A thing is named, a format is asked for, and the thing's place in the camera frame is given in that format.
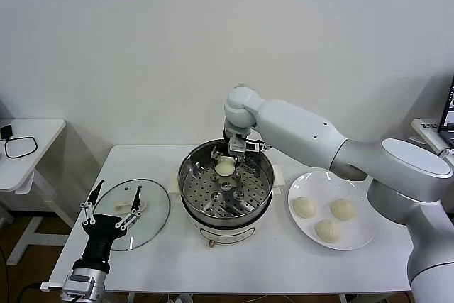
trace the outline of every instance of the white cable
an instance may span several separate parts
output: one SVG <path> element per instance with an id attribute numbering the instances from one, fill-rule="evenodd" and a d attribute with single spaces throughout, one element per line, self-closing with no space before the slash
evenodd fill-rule
<path id="1" fill-rule="evenodd" d="M 265 296 L 260 296 L 260 297 L 254 298 L 254 299 L 248 299 L 247 301 L 244 301 L 244 302 L 241 302 L 241 303 L 249 303 L 249 302 L 258 301 L 259 299 L 265 298 L 266 296 L 267 296 L 267 295 L 265 295 Z"/>
<path id="2" fill-rule="evenodd" d="M 295 301 L 293 299 L 291 299 L 290 297 L 288 296 L 285 296 L 285 295 L 282 295 L 283 297 L 287 298 L 291 303 L 295 303 Z"/>

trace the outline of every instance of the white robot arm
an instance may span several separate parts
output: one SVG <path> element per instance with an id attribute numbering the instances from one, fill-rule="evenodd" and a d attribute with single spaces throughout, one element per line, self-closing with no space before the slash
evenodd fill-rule
<path id="1" fill-rule="evenodd" d="M 343 136 L 326 119 L 280 100 L 264 100 L 236 87 L 226 100 L 229 153 L 245 157 L 250 129 L 299 162 L 347 180 L 373 178 L 367 191 L 384 217 L 407 226 L 414 244 L 408 278 L 418 303 L 454 297 L 454 226 L 440 203 L 452 170 L 442 159 L 410 143 L 386 139 L 361 143 Z"/>

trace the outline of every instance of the white plate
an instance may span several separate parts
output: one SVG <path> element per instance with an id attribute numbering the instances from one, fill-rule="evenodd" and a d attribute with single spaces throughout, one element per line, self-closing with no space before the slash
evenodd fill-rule
<path id="1" fill-rule="evenodd" d="M 313 200 L 317 212 L 311 218 L 301 218 L 293 210 L 293 200 L 308 197 Z M 337 219 L 329 204 L 337 199 L 351 200 L 357 210 L 356 218 L 349 221 Z M 331 172 L 317 170 L 296 179 L 289 190 L 288 205 L 290 214 L 298 227 L 310 239 L 334 250 L 355 250 L 367 245 L 375 236 L 377 225 L 373 208 L 366 198 L 366 191 L 358 184 L 343 180 Z M 315 232 L 315 225 L 324 219 L 331 219 L 340 227 L 340 239 L 335 243 L 323 241 Z"/>

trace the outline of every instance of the table leg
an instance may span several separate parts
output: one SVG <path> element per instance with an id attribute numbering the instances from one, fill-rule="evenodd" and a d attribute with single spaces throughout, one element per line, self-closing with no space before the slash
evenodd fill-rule
<path id="1" fill-rule="evenodd" d="M 44 202 L 69 226 L 73 227 L 76 214 L 70 206 L 62 200 L 54 187 L 35 169 L 34 183 L 38 186 L 38 194 Z"/>
<path id="2" fill-rule="evenodd" d="M 355 299 L 349 301 L 349 303 L 379 303 L 382 300 L 391 297 L 394 293 L 388 294 L 360 294 Z"/>
<path id="3" fill-rule="evenodd" d="M 68 239 L 68 235 L 66 234 L 35 233 L 43 219 L 41 216 L 34 216 L 30 220 L 26 230 L 22 233 L 16 246 L 14 246 L 13 252 L 8 257 L 8 261 L 6 262 L 8 265 L 18 265 L 29 245 L 65 246 L 66 240 Z"/>
<path id="4" fill-rule="evenodd" d="M 135 292 L 129 292 L 128 303 L 134 303 Z"/>
<path id="5" fill-rule="evenodd" d="M 10 215 L 10 213 L 8 213 L 8 211 L 5 210 L 5 208 L 2 205 L 0 205 L 0 216 L 2 218 L 5 218 L 8 224 L 11 224 L 14 221 L 14 217 Z"/>

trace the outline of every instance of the black cable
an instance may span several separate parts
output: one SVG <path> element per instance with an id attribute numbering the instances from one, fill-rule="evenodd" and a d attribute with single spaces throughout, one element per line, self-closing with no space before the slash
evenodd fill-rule
<path id="1" fill-rule="evenodd" d="M 33 150 L 31 152 L 27 152 L 25 154 L 22 154 L 22 155 L 19 155 L 19 156 L 10 156 L 8 154 L 8 148 L 7 148 L 7 145 L 8 145 L 8 142 L 10 141 L 17 141 L 17 140 L 25 140 L 25 139 L 29 139 L 31 138 L 31 140 L 35 143 L 35 147 L 33 148 Z M 19 158 L 23 158 L 24 156 L 27 156 L 27 155 L 30 155 L 30 154 L 33 154 L 35 151 L 38 150 L 38 142 L 36 142 L 36 139 L 32 136 L 24 136 L 24 137 L 21 137 L 21 138 L 9 138 L 7 140 L 0 140 L 0 141 L 3 141 L 5 142 L 5 146 L 4 146 L 4 149 L 5 149 L 5 155 L 8 159 L 19 159 Z"/>
<path id="2" fill-rule="evenodd" d="M 25 293 L 25 291 L 27 291 L 28 289 L 38 289 L 40 290 L 41 289 L 41 283 L 30 283 L 30 284 L 27 284 L 25 287 L 23 287 L 21 289 L 21 291 L 19 292 L 18 296 L 17 296 L 17 299 L 16 299 L 16 303 L 22 303 L 22 296 L 23 294 Z"/>
<path id="3" fill-rule="evenodd" d="M 3 264 L 5 265 L 5 275 L 6 275 L 6 303 L 9 303 L 9 274 L 8 274 L 8 265 L 6 264 L 6 257 L 3 250 L 0 248 L 1 257 L 3 258 Z"/>

